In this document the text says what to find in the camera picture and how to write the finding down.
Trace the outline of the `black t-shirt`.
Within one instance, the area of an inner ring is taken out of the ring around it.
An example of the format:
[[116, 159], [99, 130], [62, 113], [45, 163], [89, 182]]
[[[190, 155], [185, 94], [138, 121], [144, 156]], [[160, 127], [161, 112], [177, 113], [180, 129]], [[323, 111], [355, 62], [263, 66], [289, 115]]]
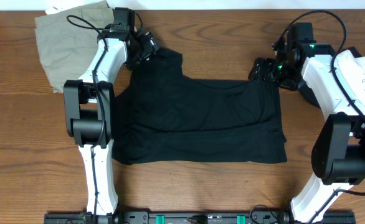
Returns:
[[135, 67], [115, 98], [112, 158], [156, 161], [287, 161], [278, 88], [252, 80], [195, 80], [183, 56], [163, 49]]

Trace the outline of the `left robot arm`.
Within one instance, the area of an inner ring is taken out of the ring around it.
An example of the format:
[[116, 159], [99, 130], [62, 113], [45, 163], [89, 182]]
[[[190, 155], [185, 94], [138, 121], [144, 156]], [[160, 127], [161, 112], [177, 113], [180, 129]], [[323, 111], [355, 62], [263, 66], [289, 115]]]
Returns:
[[86, 214], [111, 218], [118, 205], [111, 161], [113, 84], [122, 66], [148, 60], [159, 45], [152, 33], [123, 25], [109, 25], [99, 32], [97, 44], [85, 73], [65, 82], [65, 118], [68, 135], [78, 146], [85, 166]]

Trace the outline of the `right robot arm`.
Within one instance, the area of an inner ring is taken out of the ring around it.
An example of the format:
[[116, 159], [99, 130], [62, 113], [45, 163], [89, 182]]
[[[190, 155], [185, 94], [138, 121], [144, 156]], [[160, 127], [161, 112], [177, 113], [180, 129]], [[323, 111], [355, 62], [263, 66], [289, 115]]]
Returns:
[[312, 40], [286, 45], [277, 57], [255, 60], [250, 77], [299, 90], [322, 110], [325, 124], [313, 146], [313, 173], [284, 211], [250, 211], [253, 223], [355, 223], [334, 211], [342, 194], [365, 180], [365, 56], [354, 47], [336, 53]]

